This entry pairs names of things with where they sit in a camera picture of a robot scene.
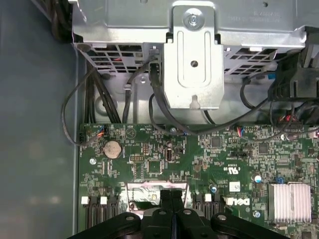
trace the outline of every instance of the green circuit board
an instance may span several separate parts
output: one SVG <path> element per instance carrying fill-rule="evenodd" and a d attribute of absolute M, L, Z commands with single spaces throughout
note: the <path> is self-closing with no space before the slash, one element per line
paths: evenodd
<path fill-rule="evenodd" d="M 194 207 L 196 200 L 205 205 L 222 199 L 228 212 L 289 238 L 319 238 L 316 133 L 250 142 L 234 128 L 210 135 L 171 136 L 149 124 L 84 124 L 81 140 L 88 141 L 102 128 L 102 137 L 80 148 L 78 231 L 133 207 L 143 212 L 159 203 L 160 189 L 179 188 L 187 207 Z M 269 125 L 243 128 L 247 138 L 277 133 Z M 310 187 L 311 222 L 274 223 L 270 185 L 292 183 Z M 108 208 L 90 207 L 88 198 L 98 205 L 101 197 L 108 199 Z"/>

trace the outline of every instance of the motherboard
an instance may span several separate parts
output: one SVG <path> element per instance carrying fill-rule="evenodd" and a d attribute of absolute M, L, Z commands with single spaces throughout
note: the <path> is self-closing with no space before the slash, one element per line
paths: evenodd
<path fill-rule="evenodd" d="M 161 189 L 178 189 L 185 207 L 208 219 L 226 212 L 291 239 L 318 238 L 317 133 L 257 142 L 241 136 L 278 131 L 246 125 L 192 136 L 163 127 L 178 136 L 149 124 L 81 126 L 81 141 L 96 140 L 79 153 L 79 232 L 122 212 L 142 217 L 159 205 Z"/>

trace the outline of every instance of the black cable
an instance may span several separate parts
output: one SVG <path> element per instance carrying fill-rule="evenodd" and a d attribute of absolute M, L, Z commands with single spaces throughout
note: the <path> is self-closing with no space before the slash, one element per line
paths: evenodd
<path fill-rule="evenodd" d="M 95 98 L 94 98 L 94 82 L 90 81 L 90 88 L 89 88 L 89 117 L 91 123 L 96 123 L 95 119 Z"/>
<path fill-rule="evenodd" d="M 84 142 L 84 143 L 77 143 L 75 142 L 72 137 L 70 136 L 70 133 L 67 129 L 66 126 L 66 119 L 65 119 L 65 108 L 66 105 L 68 104 L 69 100 L 71 99 L 71 97 L 74 95 L 74 93 L 86 82 L 86 80 L 88 79 L 88 77 L 95 71 L 95 68 L 92 68 L 88 73 L 85 74 L 85 76 L 83 77 L 83 79 L 77 84 L 77 86 L 72 90 L 72 92 L 66 97 L 66 99 L 64 100 L 63 104 L 62 104 L 62 110 L 61 110 L 61 120 L 62 120 L 62 127 L 63 127 L 63 132 L 66 136 L 66 138 L 75 146 L 81 147 L 81 146 L 88 146 L 89 144 L 91 144 L 92 142 L 94 142 L 98 136 L 94 136 L 93 138 L 91 138 L 89 141 Z"/>
<path fill-rule="evenodd" d="M 110 95 L 110 92 L 108 91 L 108 89 L 105 87 L 104 83 L 103 83 L 103 80 L 101 78 L 101 75 L 96 72 L 95 74 L 96 76 L 96 86 L 99 87 L 102 92 L 103 92 L 103 95 L 105 96 L 105 99 L 106 101 L 109 103 L 109 106 L 111 108 L 111 112 L 113 114 L 113 117 L 114 117 L 114 120 L 115 120 L 115 123 L 121 123 L 121 120 L 120 120 L 120 117 L 119 117 L 119 114 L 116 110 L 116 107 L 115 107 L 115 104 L 114 104 L 114 101 Z"/>
<path fill-rule="evenodd" d="M 269 74 L 274 74 L 274 73 L 275 73 L 274 71 L 261 72 L 261 73 L 258 73 L 256 75 L 253 75 L 251 77 L 248 77 L 248 78 L 244 79 L 244 82 L 243 82 L 243 84 L 242 84 L 242 86 L 240 88 L 240 99 L 241 99 L 242 103 L 244 104 L 244 106 L 246 106 L 247 108 L 249 108 L 251 110 L 255 107 L 251 103 L 248 102 L 248 100 L 247 100 L 247 98 L 245 96 L 245 87 L 251 83 L 251 80 L 256 78 L 256 77 L 267 76 Z"/>
<path fill-rule="evenodd" d="M 109 117 L 111 123 L 116 123 L 115 118 L 114 118 L 114 114 L 113 114 L 113 112 L 112 112 L 112 110 L 111 110 L 111 107 L 110 107 L 110 105 L 109 105 L 109 102 L 106 100 L 105 95 L 104 95 L 104 93 L 103 93 L 103 91 L 102 91 L 102 89 L 100 88 L 100 85 L 99 85 L 99 83 L 98 83 L 98 82 L 99 82 L 98 77 L 95 76 L 95 77 L 93 78 L 93 80 L 94 80 L 95 86 L 96 86 L 96 88 L 97 88 L 97 90 L 98 90 L 98 92 L 99 92 L 99 94 L 100 94 L 101 100 L 102 100 L 102 102 L 103 102 L 103 106 L 104 106 L 104 108 L 105 108 L 105 110 L 106 110 L 106 113 L 108 114 L 108 117 Z"/>
<path fill-rule="evenodd" d="M 61 27 L 56 11 L 52 13 L 51 32 L 53 37 L 62 43 L 70 43 L 73 41 L 71 32 Z"/>
<path fill-rule="evenodd" d="M 208 111 L 204 111 L 204 114 L 205 114 L 207 120 L 208 120 L 211 124 L 215 124 L 215 122 L 213 121 L 213 119 L 210 117 Z"/>
<path fill-rule="evenodd" d="M 89 111 L 90 111 L 90 105 L 89 105 L 89 86 L 90 81 L 87 81 L 85 84 L 85 99 L 84 99 L 84 123 L 89 123 Z"/>
<path fill-rule="evenodd" d="M 56 11 L 57 18 L 61 26 L 68 31 L 72 30 L 72 24 L 69 21 L 70 13 L 67 13 L 65 7 L 61 3 L 61 0 L 53 0 L 53 8 Z"/>
<path fill-rule="evenodd" d="M 139 76 L 140 74 L 143 74 L 148 68 L 149 68 L 149 62 L 152 61 L 153 58 L 149 59 L 144 63 L 143 66 L 141 66 L 139 69 L 136 70 L 136 72 L 133 73 L 133 75 L 129 78 L 127 81 L 127 85 L 132 85 L 133 80 Z M 132 89 L 125 90 L 125 106 L 123 110 L 123 116 L 122 116 L 122 122 L 127 123 L 128 117 L 129 117 L 129 111 L 130 111 L 130 104 L 131 104 L 131 94 Z"/>
<path fill-rule="evenodd" d="M 162 93 L 161 93 L 159 76 L 158 76 L 157 67 L 156 67 L 155 64 L 151 65 L 150 80 L 151 80 L 151 83 L 152 83 L 152 87 L 153 87 L 153 90 L 154 90 L 154 95 L 155 95 L 156 101 L 157 101 L 157 103 L 159 105 L 160 110 L 165 115 L 165 117 L 176 128 L 178 128 L 178 129 L 180 129 L 183 132 L 186 132 L 188 134 L 192 134 L 192 135 L 211 134 L 213 132 L 220 131 L 220 130 L 223 130 L 225 128 L 231 127 L 232 125 L 234 125 L 235 123 L 237 123 L 241 119 L 254 114 L 256 111 L 260 110 L 263 106 L 265 106 L 268 103 L 268 99 L 264 99 L 254 109 L 248 111 L 247 113 L 243 114 L 242 116 L 240 116 L 238 118 L 235 118 L 235 119 L 233 119 L 233 120 L 231 120 L 231 121 L 229 121 L 227 123 L 224 123 L 224 124 L 221 124 L 221 125 L 218 125 L 218 126 L 215 126 L 215 127 L 211 127 L 211 128 L 208 128 L 208 129 L 200 130 L 200 131 L 192 131 L 189 128 L 187 128 L 186 126 L 182 125 L 180 122 L 178 122 L 171 115 L 169 110 L 167 109 L 167 106 L 165 104 L 164 98 L 163 98 Z"/>
<path fill-rule="evenodd" d="M 160 127 L 156 122 L 155 122 L 155 120 L 154 120 L 154 118 L 153 118 L 153 104 L 152 104 L 152 101 L 153 101 L 153 98 L 154 98 L 154 94 L 152 94 L 151 95 L 151 97 L 150 97 L 150 99 L 149 99 L 149 114 L 150 114 L 150 119 L 151 119 L 151 123 L 152 123 L 152 125 L 153 125 L 153 127 L 155 128 L 155 129 L 157 129 L 157 130 L 159 130 L 159 131 L 162 131 L 162 132 L 164 132 L 164 133 L 167 133 L 167 134 L 170 134 L 170 135 L 177 135 L 177 136 L 179 136 L 179 135 L 184 135 L 184 133 L 172 133 L 172 132 L 170 132 L 169 130 L 166 130 L 166 129 L 164 129 L 164 128 L 162 128 L 162 127 Z"/>
<path fill-rule="evenodd" d="M 271 125 L 273 126 L 273 128 L 279 130 L 279 133 L 277 133 L 277 134 L 275 134 L 275 135 L 273 135 L 271 137 L 262 138 L 262 139 L 250 139 L 250 138 L 246 138 L 246 137 L 241 137 L 241 138 L 246 140 L 246 141 L 250 141 L 250 142 L 264 142 L 264 141 L 269 141 L 269 140 L 272 140 L 274 138 L 280 137 L 283 133 L 285 133 L 285 130 L 291 125 L 291 123 L 293 121 L 293 118 L 294 118 L 294 115 L 295 115 L 295 106 L 292 103 L 292 105 L 291 105 L 291 117 L 290 117 L 289 121 L 287 122 L 287 124 L 285 124 L 285 126 L 283 128 L 278 128 L 274 124 L 274 121 L 273 121 L 273 107 L 274 107 L 274 103 L 271 102 L 270 103 L 270 107 L 269 107 L 270 122 L 271 122 Z"/>

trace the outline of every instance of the heatsink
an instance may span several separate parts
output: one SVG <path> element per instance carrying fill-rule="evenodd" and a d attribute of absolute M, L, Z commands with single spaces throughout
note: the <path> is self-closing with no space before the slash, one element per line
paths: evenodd
<path fill-rule="evenodd" d="M 275 223 L 311 222 L 310 186 L 270 184 L 269 219 Z"/>

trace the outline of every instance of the blue capacitor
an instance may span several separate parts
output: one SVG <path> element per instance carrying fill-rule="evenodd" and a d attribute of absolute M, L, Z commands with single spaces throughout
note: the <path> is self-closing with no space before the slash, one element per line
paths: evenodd
<path fill-rule="evenodd" d="M 261 183 L 261 181 L 262 181 L 261 176 L 260 175 L 256 175 L 255 178 L 254 178 L 254 181 L 255 181 L 255 183 Z"/>
<path fill-rule="evenodd" d="M 216 192 L 217 192 L 217 188 L 216 188 L 216 187 L 212 187 L 212 188 L 210 189 L 210 191 L 211 191 L 212 193 L 216 193 Z"/>
<path fill-rule="evenodd" d="M 276 178 L 276 182 L 278 184 L 283 184 L 284 183 L 284 179 L 282 177 Z"/>

